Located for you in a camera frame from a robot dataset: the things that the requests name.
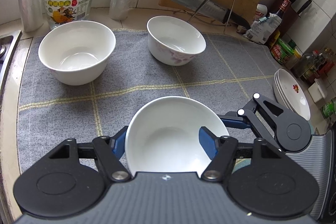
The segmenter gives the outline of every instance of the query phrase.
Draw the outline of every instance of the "countertop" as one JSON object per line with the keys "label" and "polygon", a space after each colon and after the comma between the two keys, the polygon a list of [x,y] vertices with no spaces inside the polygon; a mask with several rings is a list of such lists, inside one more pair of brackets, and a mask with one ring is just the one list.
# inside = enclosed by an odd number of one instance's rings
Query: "countertop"
{"label": "countertop", "polygon": [[[174,14],[172,11],[166,10],[136,8],[129,12],[129,16],[126,20],[115,21],[109,18],[108,13],[108,8],[92,8],[90,11],[90,20],[100,22],[111,29],[146,30],[147,21],[154,16],[168,15],[175,16],[183,20],[188,20],[189,18],[187,14],[181,12]],[[200,32],[222,34],[224,31],[224,25],[223,27],[210,26],[198,21],[197,19],[193,19],[191,24]],[[0,35],[22,29],[20,20],[12,21],[0,25]],[[21,40],[19,41],[17,49],[14,53],[4,87],[0,116],[0,160],[3,178],[3,191],[6,202],[8,203],[7,221],[4,221],[5,223],[11,223],[12,220],[17,219],[21,215],[21,211],[16,204],[12,191],[13,184],[16,178],[20,175],[16,145],[16,123],[21,78],[33,38],[44,36],[49,31],[49,26],[47,22],[44,21],[44,24],[38,30],[30,33],[22,32]],[[226,35],[246,40],[243,36],[236,33],[236,25],[234,24],[227,28]],[[325,133],[328,124],[322,117],[320,107],[325,102],[322,101],[319,102],[318,105],[315,105],[307,91],[308,86],[302,82],[300,82],[300,85],[305,91],[304,93],[310,106],[310,122],[314,128],[317,128],[320,134],[323,134]]]}

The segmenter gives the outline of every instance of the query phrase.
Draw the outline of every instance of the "gray cloth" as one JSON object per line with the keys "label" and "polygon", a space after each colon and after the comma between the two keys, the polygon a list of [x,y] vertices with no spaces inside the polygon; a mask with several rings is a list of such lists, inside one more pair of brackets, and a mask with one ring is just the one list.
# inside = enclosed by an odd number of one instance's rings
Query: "gray cloth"
{"label": "gray cloth", "polygon": [[[189,96],[217,114],[243,107],[255,92],[275,100],[273,74],[280,65],[267,47],[220,35],[203,34],[207,47],[190,63],[172,67],[147,48],[146,31],[114,31],[117,46],[104,72],[93,82],[67,86],[38,57],[43,39],[31,47],[22,77],[17,144],[21,171],[66,138],[90,142],[113,136],[146,103],[159,97]],[[228,128],[241,142],[249,130]],[[127,166],[125,156],[121,162]],[[84,161],[94,167],[89,160]]]}

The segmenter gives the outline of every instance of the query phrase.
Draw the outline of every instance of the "cleaver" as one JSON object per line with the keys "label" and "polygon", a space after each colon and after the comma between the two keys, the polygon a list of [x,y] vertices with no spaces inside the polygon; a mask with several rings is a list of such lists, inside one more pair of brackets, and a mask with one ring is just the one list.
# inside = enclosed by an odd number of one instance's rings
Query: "cleaver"
{"label": "cleaver", "polygon": [[[206,0],[172,0],[173,2],[182,5],[192,11],[196,11]],[[222,23],[226,23],[230,14],[230,9],[222,7],[212,0],[210,0],[201,10],[198,12],[201,15],[211,17]],[[232,12],[230,19],[238,25],[243,26],[245,29],[250,29],[251,26],[248,21],[236,13]]]}

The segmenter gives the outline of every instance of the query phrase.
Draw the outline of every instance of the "metal handle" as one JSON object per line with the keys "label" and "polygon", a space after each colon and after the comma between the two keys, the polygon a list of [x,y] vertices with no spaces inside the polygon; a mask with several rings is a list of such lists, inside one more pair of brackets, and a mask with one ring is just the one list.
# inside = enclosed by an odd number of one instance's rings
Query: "metal handle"
{"label": "metal handle", "polygon": [[[201,4],[197,10],[195,11],[195,13],[189,18],[189,20],[187,21],[188,23],[194,18],[195,15],[197,15],[197,13],[209,2],[210,0],[206,0],[203,4]],[[233,5],[235,4],[235,0],[233,0],[232,2],[232,6],[231,6],[231,10],[230,10],[230,13],[229,13],[229,17],[227,18],[227,21],[226,21],[226,24],[225,24],[225,29],[224,29],[224,34],[225,34],[225,30],[226,30],[226,27],[229,23],[229,20],[230,20],[230,16],[231,16],[231,13],[232,13],[232,9],[233,9]]]}

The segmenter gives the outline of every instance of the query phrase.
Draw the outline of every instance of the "green lid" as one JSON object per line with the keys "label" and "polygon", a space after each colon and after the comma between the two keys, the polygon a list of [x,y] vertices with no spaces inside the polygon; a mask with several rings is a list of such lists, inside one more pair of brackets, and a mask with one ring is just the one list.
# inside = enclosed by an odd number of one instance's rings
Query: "green lid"
{"label": "green lid", "polygon": [[290,45],[292,49],[294,49],[294,48],[296,47],[296,43],[294,42],[293,39],[291,39],[291,40],[288,42],[288,45]]}
{"label": "green lid", "polygon": [[285,41],[283,41],[281,38],[278,38],[277,43],[285,51],[286,54],[288,54],[290,56],[294,54],[293,49]]}

